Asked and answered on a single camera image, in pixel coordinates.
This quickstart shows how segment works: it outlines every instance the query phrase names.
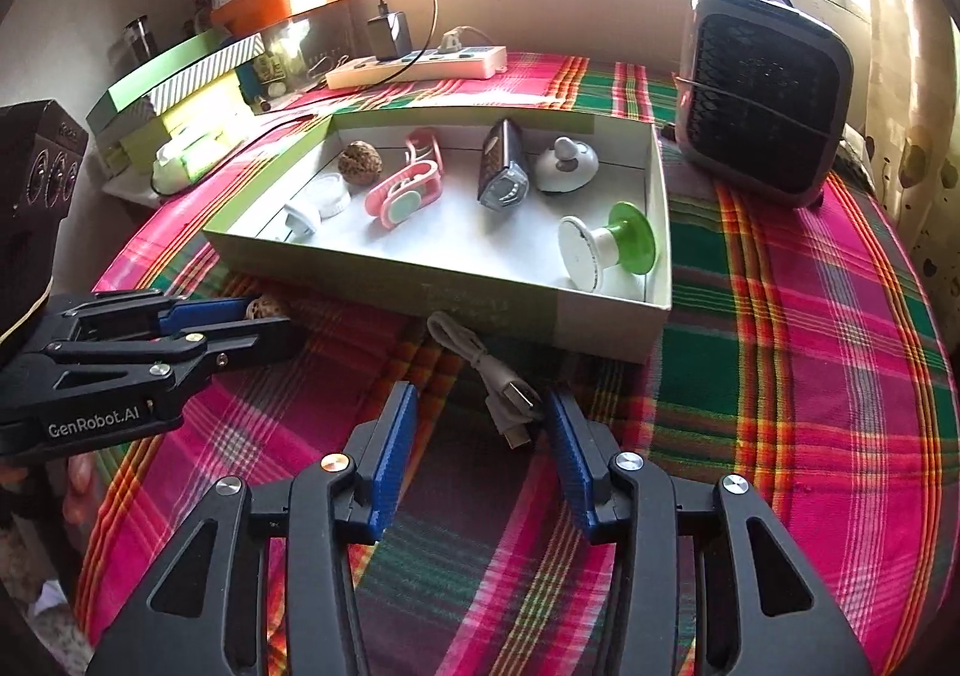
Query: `white round object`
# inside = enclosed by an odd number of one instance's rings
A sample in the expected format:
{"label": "white round object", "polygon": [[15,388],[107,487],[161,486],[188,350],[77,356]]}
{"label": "white round object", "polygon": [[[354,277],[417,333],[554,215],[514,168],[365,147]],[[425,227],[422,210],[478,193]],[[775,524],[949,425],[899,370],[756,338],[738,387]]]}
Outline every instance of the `white round object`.
{"label": "white round object", "polygon": [[578,217],[560,219],[557,230],[560,256],[566,272],[582,292],[596,292],[603,286],[603,268],[600,267],[600,251],[596,239]]}
{"label": "white round object", "polygon": [[349,207],[350,193],[347,189],[347,181],[339,172],[330,172],[314,180],[307,194],[322,219],[331,219]]}
{"label": "white round object", "polygon": [[290,199],[283,204],[283,209],[287,213],[283,222],[297,237],[317,233],[320,228],[320,213],[312,204],[302,199]]}
{"label": "white round object", "polygon": [[603,270],[615,265],[620,258],[610,230],[604,227],[590,230],[578,217],[565,216],[560,219],[557,241],[573,285],[590,294],[600,291]]}
{"label": "white round object", "polygon": [[587,142],[557,137],[534,159],[536,188],[544,193],[568,193],[587,185],[600,169],[596,152]]}

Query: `plaid tablecloth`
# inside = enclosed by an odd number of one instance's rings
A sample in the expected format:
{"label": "plaid tablecloth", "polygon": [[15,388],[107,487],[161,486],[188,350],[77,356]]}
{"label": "plaid tablecloth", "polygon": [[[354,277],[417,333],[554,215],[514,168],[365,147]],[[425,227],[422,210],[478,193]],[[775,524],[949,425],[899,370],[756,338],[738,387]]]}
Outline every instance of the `plaid tablecloth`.
{"label": "plaid tablecloth", "polygon": [[[636,65],[516,53],[510,65],[488,82],[392,86],[335,104],[673,116],[671,84]],[[329,109],[319,97],[301,99],[298,113]],[[613,550],[590,547],[572,526],[548,447],[507,449],[476,375],[420,321],[254,283],[229,273],[203,239],[203,222],[295,126],[164,206],[100,283],[198,295],[266,288],[312,334],[296,361],[222,376],[188,403],[176,433],[103,452],[109,490],[80,578],[80,621],[97,641],[216,478],[258,484],[296,473],[341,448],[406,378],[421,407],[400,511],[380,545],[352,551],[373,673],[588,673]],[[531,380],[570,380],[589,417],[670,473],[752,479],[875,670],[888,672],[939,607],[957,544],[956,402],[916,273],[875,202],[836,176],[819,211],[790,211],[700,174],[671,147],[664,159],[674,306],[649,363],[511,340],[492,350]],[[281,579],[277,545],[273,673],[285,666]]]}

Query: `green box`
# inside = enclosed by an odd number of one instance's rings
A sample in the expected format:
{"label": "green box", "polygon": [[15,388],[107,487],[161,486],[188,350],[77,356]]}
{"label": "green box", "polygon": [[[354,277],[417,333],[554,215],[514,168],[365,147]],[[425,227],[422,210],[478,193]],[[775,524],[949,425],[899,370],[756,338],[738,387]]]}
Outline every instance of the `green box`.
{"label": "green box", "polygon": [[118,113],[150,92],[152,88],[219,49],[226,36],[223,31],[211,28],[162,52],[157,58],[118,80],[107,89],[86,116],[86,123],[90,130],[95,135],[99,134]]}
{"label": "green box", "polygon": [[[482,143],[510,116],[531,156],[568,135],[592,145],[594,179],[572,193],[531,189],[497,213],[476,200]],[[374,145],[384,175],[405,159],[405,137],[431,126],[443,151],[443,194],[387,231],[353,189],[349,207],[315,234],[291,241],[283,204],[309,198],[311,181],[336,171],[354,140]],[[574,289],[557,244],[561,217],[602,226],[616,201],[645,212],[658,246],[649,274],[605,270],[604,289]],[[335,113],[288,143],[205,225],[210,244],[242,273],[304,284],[330,297],[411,316],[443,310],[481,332],[572,351],[645,361],[671,308],[671,257],[664,171],[649,123],[591,113],[504,107],[406,107]]]}
{"label": "green box", "polygon": [[212,129],[233,116],[253,117],[240,94],[240,83],[235,71],[222,75],[212,83],[190,94],[182,102],[156,116],[131,134],[122,137],[123,147],[131,168],[141,174],[152,174],[157,150],[173,139],[174,133],[185,126],[208,126]]}

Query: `stack of boxes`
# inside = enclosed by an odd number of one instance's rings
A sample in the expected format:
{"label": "stack of boxes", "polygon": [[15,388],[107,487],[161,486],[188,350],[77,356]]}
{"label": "stack of boxes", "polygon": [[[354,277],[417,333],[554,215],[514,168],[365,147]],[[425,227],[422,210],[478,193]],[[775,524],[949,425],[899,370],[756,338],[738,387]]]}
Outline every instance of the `stack of boxes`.
{"label": "stack of boxes", "polygon": [[189,127],[222,142],[246,136],[253,111],[236,71],[264,51],[259,34],[221,47],[216,30],[178,44],[110,87],[86,117],[107,172],[152,174],[157,150]]}

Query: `blue gripper pad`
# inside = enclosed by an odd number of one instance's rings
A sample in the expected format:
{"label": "blue gripper pad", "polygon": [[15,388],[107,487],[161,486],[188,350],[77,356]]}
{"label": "blue gripper pad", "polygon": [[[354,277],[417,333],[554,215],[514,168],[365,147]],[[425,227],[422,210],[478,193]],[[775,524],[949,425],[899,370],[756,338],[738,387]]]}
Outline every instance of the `blue gripper pad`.
{"label": "blue gripper pad", "polygon": [[[557,473],[560,475],[560,488],[570,506],[573,521],[580,531],[591,540],[590,535],[598,526],[597,511],[593,503],[593,479],[587,468],[587,458],[577,439],[571,415],[568,414],[568,402],[558,391],[550,390],[545,400],[544,427],[550,436]],[[586,422],[577,408],[572,414]]]}
{"label": "blue gripper pad", "polygon": [[358,474],[371,480],[368,493],[363,495],[370,507],[366,542],[380,540],[394,520],[415,432],[416,389],[408,383],[395,384],[367,449],[357,463]]}
{"label": "blue gripper pad", "polygon": [[185,299],[170,308],[166,316],[160,318],[158,322],[160,332],[169,336],[195,326],[243,321],[247,313],[247,305],[251,301],[253,301],[252,297]]}

